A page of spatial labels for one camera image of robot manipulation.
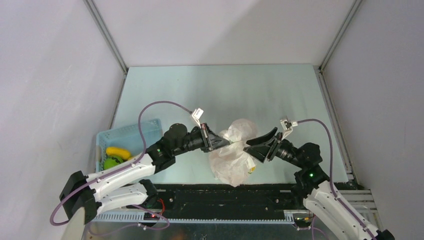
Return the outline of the white plastic bag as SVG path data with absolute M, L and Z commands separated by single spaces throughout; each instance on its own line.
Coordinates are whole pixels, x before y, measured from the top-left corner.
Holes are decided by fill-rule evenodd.
M 232 122 L 219 135 L 230 141 L 230 145 L 209 153 L 209 165 L 214 177 L 223 184 L 238 187 L 255 171 L 254 158 L 244 151 L 248 140 L 257 137 L 254 122 L 241 118 Z

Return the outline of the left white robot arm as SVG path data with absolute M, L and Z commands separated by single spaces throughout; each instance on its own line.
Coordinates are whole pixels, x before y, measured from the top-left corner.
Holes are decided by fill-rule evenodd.
M 85 224 L 103 212 L 120 207 L 143 205 L 153 208 L 158 194 L 146 177 L 175 164 L 178 155 L 197 149 L 209 153 L 230 144 L 206 123 L 191 131 L 175 123 L 157 142 L 124 163 L 87 175 L 80 170 L 71 174 L 59 195 L 61 207 L 69 220 L 83 208 Z

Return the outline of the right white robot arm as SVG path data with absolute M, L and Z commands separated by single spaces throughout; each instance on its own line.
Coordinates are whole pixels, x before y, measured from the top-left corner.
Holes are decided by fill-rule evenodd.
M 320 167 L 319 145 L 307 142 L 295 147 L 274 128 L 266 135 L 250 139 L 244 151 L 260 162 L 279 158 L 300 170 L 294 173 L 291 204 L 311 211 L 340 240 L 393 240 L 389 230 L 380 230 L 366 220 L 340 193 Z

